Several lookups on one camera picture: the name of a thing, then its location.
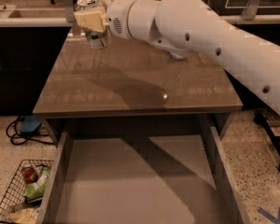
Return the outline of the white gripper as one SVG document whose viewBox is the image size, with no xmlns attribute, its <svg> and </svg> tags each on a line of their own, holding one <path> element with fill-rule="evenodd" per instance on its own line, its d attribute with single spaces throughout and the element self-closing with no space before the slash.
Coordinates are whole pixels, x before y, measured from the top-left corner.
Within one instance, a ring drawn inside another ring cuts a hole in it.
<svg viewBox="0 0 280 224">
<path fill-rule="evenodd" d="M 74 13 L 77 25 L 95 32 L 102 33 L 107 25 L 111 33 L 119 38 L 131 39 L 128 18 L 135 0 L 107 0 L 106 14 L 100 10 L 81 10 Z"/>
</svg>

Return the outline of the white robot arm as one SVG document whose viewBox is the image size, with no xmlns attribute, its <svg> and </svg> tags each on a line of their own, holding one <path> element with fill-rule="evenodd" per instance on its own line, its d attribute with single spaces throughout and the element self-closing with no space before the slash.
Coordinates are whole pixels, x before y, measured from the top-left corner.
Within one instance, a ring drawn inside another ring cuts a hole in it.
<svg viewBox="0 0 280 224">
<path fill-rule="evenodd" d="M 104 0 L 75 18 L 83 28 L 109 28 L 176 56 L 200 52 L 280 116 L 280 46 L 224 21 L 202 0 Z"/>
</svg>

